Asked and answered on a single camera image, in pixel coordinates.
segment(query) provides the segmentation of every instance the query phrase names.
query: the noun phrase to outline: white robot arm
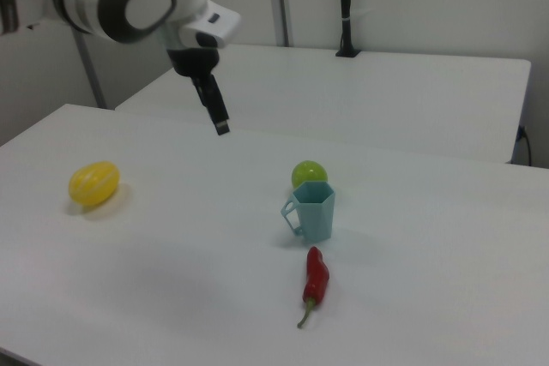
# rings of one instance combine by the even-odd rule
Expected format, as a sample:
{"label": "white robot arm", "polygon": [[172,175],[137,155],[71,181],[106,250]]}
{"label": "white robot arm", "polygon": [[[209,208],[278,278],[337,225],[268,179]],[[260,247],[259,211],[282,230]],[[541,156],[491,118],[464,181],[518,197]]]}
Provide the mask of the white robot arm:
{"label": "white robot arm", "polygon": [[45,17],[119,43],[156,33],[175,70],[193,80],[218,134],[229,130],[211,71],[219,62],[217,48],[225,47],[238,30],[239,14],[209,0],[0,0],[0,35]]}

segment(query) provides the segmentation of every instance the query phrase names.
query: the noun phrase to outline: yellow lemon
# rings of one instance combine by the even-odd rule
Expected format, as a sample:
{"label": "yellow lemon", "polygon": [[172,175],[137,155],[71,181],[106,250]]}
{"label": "yellow lemon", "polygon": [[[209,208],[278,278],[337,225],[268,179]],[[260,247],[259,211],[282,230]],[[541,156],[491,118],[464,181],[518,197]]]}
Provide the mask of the yellow lemon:
{"label": "yellow lemon", "polygon": [[116,190],[120,172],[111,162],[97,162],[82,167],[69,182],[70,198],[84,206],[106,201]]}

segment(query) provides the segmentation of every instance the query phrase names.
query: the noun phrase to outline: cup handle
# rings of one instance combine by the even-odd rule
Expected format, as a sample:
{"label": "cup handle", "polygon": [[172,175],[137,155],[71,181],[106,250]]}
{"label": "cup handle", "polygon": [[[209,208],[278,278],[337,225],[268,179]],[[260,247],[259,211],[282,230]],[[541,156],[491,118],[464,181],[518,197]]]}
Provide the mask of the cup handle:
{"label": "cup handle", "polygon": [[291,212],[293,212],[297,208],[298,208],[298,205],[295,204],[295,201],[289,200],[289,201],[286,202],[286,205],[284,205],[284,207],[281,210],[282,216],[284,217],[284,219],[288,223],[288,226],[290,226],[290,229],[292,229],[292,232],[295,236],[301,235],[303,231],[301,230],[301,226],[298,226],[298,227],[293,227],[292,226],[292,223],[290,223],[290,220],[288,219],[288,214],[290,214]]}

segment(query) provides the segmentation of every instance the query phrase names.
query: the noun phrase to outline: green ball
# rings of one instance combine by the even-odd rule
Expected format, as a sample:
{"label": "green ball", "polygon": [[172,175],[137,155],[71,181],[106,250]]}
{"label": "green ball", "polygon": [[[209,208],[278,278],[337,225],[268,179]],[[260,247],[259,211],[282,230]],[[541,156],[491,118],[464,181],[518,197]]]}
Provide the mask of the green ball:
{"label": "green ball", "polygon": [[306,160],[293,168],[292,185],[297,188],[301,183],[308,181],[328,181],[328,173],[317,162]]}

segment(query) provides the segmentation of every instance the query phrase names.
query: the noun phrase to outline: white table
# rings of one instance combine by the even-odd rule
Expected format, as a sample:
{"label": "white table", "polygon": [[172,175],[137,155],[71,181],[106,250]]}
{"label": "white table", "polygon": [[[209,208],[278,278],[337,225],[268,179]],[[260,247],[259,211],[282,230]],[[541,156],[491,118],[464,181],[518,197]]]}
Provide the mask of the white table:
{"label": "white table", "polygon": [[[530,63],[231,45],[214,70],[233,129],[505,163]],[[210,124],[173,70],[118,111]]]}
{"label": "white table", "polygon": [[[292,167],[325,165],[323,306],[296,323]],[[118,193],[71,204],[109,159]],[[56,366],[539,366],[549,172],[65,106],[0,148],[0,347]]]}

